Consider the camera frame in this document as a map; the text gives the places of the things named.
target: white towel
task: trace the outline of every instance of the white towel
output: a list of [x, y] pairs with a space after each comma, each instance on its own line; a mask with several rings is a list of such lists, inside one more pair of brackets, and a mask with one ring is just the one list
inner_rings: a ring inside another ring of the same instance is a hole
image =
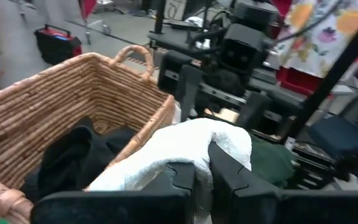
[[89, 190], [140, 190], [166, 163], [191, 162], [196, 167], [195, 223], [206, 223], [212, 206], [213, 178], [208, 156], [211, 141], [251, 170], [252, 146], [247, 131], [200, 118], [158, 130], [141, 150], [106, 169]]

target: floral curtain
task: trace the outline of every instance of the floral curtain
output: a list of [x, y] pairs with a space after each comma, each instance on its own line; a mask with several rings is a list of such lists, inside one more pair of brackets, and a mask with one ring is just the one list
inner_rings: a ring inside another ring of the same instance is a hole
[[[293, 0], [278, 38], [314, 23], [337, 1]], [[314, 29], [278, 44], [275, 50], [282, 66], [324, 78], [357, 31], [358, 0], [344, 0], [335, 13]]]

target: basket handle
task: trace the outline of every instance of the basket handle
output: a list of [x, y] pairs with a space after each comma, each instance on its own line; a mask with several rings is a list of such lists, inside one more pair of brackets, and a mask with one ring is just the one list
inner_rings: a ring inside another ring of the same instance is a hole
[[125, 59], [128, 56], [128, 53], [131, 51], [136, 51], [145, 57], [146, 71], [143, 74], [141, 74], [140, 77], [143, 82], [149, 82], [150, 77], [153, 77], [153, 73], [154, 73], [153, 56], [143, 46], [130, 45], [130, 46], [124, 47], [120, 52], [118, 52], [116, 57], [114, 57], [114, 59], [111, 61], [111, 63], [109, 64], [110, 67], [113, 67], [113, 66], [115, 66], [115, 64], [122, 63], [123, 61], [125, 61]]

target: black cloth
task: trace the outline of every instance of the black cloth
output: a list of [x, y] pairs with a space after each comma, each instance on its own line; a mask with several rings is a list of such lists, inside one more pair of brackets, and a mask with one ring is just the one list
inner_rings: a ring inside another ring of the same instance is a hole
[[136, 131], [123, 126], [104, 136], [89, 117], [44, 152], [41, 166], [31, 172], [21, 190], [33, 202], [52, 193], [87, 187], [127, 145]]

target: wicker basket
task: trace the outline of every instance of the wicker basket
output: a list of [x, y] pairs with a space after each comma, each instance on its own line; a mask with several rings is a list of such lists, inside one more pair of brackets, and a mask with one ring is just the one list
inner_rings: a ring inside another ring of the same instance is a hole
[[[132, 50], [146, 58], [146, 72], [122, 63]], [[33, 205], [15, 189], [40, 164], [44, 149], [81, 117], [88, 115], [99, 133], [125, 124], [139, 131], [112, 162], [127, 158], [169, 125], [174, 99], [159, 91], [153, 71], [149, 52], [133, 45], [114, 59], [77, 56], [1, 90], [0, 218], [29, 223]]]

